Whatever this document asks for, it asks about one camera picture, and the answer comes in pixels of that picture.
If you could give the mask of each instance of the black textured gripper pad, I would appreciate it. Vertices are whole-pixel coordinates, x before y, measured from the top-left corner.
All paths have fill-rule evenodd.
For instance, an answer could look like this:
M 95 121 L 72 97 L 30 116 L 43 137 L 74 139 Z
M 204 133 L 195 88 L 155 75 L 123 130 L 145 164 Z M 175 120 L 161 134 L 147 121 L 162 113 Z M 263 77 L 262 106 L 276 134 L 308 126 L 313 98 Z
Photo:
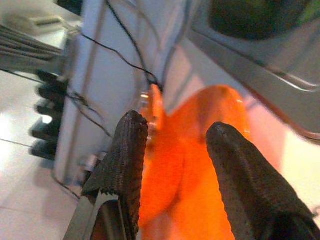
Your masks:
M 110 151 L 82 191 L 83 195 L 99 190 L 118 195 L 121 207 L 129 213 L 132 224 L 130 228 L 134 234 L 139 230 L 140 192 L 147 137 L 147 121 L 133 110 L 125 114 L 116 127 Z
M 213 124 L 206 142 L 236 240 L 261 239 L 281 216 L 298 216 L 315 226 L 312 213 L 290 184 L 234 127 Z

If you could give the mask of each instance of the orange plastic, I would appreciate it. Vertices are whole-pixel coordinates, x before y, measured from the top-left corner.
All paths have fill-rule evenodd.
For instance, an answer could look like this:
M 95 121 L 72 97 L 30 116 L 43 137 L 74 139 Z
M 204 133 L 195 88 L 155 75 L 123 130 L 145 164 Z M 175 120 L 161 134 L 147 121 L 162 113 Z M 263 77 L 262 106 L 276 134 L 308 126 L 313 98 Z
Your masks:
M 228 86 L 209 87 L 168 116 L 159 90 L 153 86 L 150 91 L 149 108 L 157 121 L 156 137 L 145 156 L 139 212 L 142 239 L 235 239 L 207 152 L 206 132 L 214 122 L 223 122 L 249 138 L 241 96 Z

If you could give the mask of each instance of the orange object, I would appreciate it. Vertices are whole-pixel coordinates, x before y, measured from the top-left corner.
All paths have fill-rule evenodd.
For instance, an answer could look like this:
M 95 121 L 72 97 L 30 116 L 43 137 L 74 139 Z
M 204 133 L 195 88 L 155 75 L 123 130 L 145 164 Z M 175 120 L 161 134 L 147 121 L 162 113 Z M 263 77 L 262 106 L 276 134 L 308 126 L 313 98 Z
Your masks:
M 213 123 L 223 122 L 249 137 L 241 96 L 228 86 L 209 87 L 168 116 L 159 90 L 153 86 L 150 91 L 148 113 L 157 116 L 145 155 L 142 239 L 233 240 L 206 132 Z

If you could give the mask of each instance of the tiled floor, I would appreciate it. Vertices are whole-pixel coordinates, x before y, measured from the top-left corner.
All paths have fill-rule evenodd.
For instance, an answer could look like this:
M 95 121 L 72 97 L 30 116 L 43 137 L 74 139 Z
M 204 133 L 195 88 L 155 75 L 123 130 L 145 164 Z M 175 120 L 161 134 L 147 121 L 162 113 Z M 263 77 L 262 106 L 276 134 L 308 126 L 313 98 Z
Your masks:
M 77 206 L 52 180 L 53 162 L 29 154 L 38 84 L 0 71 L 1 240 L 61 240 Z

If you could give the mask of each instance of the white floor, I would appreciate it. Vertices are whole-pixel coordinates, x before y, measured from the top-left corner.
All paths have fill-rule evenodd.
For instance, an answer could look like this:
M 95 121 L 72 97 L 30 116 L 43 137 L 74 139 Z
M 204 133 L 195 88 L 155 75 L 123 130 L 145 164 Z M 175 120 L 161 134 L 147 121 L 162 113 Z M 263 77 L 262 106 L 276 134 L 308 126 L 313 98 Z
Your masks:
M 1 240 L 61 240 L 77 206 L 52 180 L 53 162 L 29 154 L 37 85 L 0 71 Z

